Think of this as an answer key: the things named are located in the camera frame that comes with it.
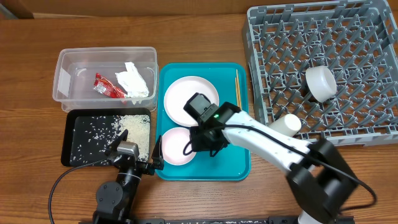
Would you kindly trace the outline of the pile of rice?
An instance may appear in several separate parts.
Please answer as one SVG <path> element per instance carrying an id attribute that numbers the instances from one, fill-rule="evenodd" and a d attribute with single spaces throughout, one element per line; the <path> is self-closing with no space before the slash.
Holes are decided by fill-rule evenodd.
<path id="1" fill-rule="evenodd" d="M 73 128 L 70 165 L 103 160 L 108 146 L 128 130 L 127 141 L 139 147 L 139 161 L 149 158 L 150 118 L 148 115 L 79 116 Z"/>

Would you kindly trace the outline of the grey bowl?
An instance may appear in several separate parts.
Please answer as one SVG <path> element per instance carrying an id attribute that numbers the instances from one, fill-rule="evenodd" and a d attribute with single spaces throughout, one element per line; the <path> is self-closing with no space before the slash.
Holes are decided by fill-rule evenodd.
<path id="1" fill-rule="evenodd" d="M 331 70 L 322 65 L 308 68 L 305 80 L 313 97 L 320 103 L 325 102 L 337 92 L 337 84 Z"/>

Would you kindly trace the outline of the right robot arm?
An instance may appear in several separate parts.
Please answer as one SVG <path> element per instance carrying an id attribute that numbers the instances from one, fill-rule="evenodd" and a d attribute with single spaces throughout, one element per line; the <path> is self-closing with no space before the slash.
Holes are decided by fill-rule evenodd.
<path id="1" fill-rule="evenodd" d="M 256 121 L 231 103 L 187 103 L 198 122 L 190 139 L 193 151 L 212 156 L 227 145 L 243 147 L 282 171 L 303 210 L 299 223 L 332 223 L 359 185 L 348 163 L 326 139 L 295 139 Z"/>

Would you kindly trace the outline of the white tissue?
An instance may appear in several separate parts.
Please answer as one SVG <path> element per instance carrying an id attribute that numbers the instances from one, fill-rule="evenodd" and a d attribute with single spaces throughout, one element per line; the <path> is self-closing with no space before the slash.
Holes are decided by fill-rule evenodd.
<path id="1" fill-rule="evenodd" d="M 139 100 L 146 100 L 150 93 L 146 81 L 133 62 L 125 62 L 124 65 L 125 71 L 115 73 L 116 87 L 122 103 L 127 105 L 128 101 L 131 100 L 133 104 Z"/>

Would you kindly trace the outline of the white plastic cup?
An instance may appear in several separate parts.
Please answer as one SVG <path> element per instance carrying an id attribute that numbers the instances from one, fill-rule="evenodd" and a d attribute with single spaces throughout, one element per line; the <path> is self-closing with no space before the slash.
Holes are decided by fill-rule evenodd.
<path id="1" fill-rule="evenodd" d="M 293 137 L 302 128 L 300 119 L 294 114 L 287 114 L 268 125 L 274 131 Z"/>

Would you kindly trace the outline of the large pink plate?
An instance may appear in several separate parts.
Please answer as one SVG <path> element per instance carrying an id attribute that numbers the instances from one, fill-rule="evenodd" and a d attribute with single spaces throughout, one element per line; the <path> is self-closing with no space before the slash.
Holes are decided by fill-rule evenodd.
<path id="1" fill-rule="evenodd" d="M 195 94 L 204 94 L 211 103 L 220 103 L 216 88 L 206 79 L 187 76 L 174 81 L 165 92 L 164 108 L 169 118 L 178 125 L 191 127 L 198 123 L 183 109 L 187 101 Z"/>

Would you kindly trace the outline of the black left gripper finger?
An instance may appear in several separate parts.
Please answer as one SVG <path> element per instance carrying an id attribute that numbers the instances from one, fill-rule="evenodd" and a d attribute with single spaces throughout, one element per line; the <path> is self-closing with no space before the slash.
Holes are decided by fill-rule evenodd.
<path id="1" fill-rule="evenodd" d="M 112 143 L 109 144 L 107 148 L 107 154 L 111 154 L 112 152 L 116 152 L 118 146 L 127 140 L 128 130 L 125 129 Z"/>
<path id="2" fill-rule="evenodd" d="M 154 150 L 151 155 L 152 166 L 156 170 L 164 169 L 164 158 L 162 153 L 162 136 L 160 135 L 155 143 Z"/>

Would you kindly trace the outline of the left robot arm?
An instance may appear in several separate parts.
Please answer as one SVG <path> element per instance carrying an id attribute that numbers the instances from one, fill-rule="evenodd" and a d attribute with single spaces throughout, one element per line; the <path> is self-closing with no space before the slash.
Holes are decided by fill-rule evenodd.
<path id="1" fill-rule="evenodd" d="M 138 185 L 143 175 L 154 175 L 164 168 L 162 137 L 157 138 L 152 163 L 138 160 L 139 148 L 127 141 L 124 130 L 107 148 L 106 160 L 119 170 L 115 181 L 103 183 L 96 192 L 96 211 L 93 223 L 134 223 L 130 216 Z"/>

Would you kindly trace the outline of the pink bowl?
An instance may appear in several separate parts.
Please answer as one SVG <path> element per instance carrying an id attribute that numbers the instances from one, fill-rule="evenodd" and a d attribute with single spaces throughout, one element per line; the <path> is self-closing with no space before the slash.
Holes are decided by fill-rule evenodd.
<path id="1" fill-rule="evenodd" d="M 162 154 L 164 160 L 174 166 L 182 166 L 189 163 L 196 152 L 185 156 L 183 149 L 190 140 L 190 131 L 187 128 L 172 128 L 162 136 Z"/>

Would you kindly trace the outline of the red snack wrapper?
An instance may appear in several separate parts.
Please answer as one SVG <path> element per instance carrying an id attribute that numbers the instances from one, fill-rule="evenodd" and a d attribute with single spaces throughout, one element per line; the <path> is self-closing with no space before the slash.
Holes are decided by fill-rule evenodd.
<path id="1" fill-rule="evenodd" d="M 98 93 L 106 95 L 110 98 L 125 98 L 126 94 L 122 89 L 113 85 L 107 78 L 96 73 L 93 89 Z"/>

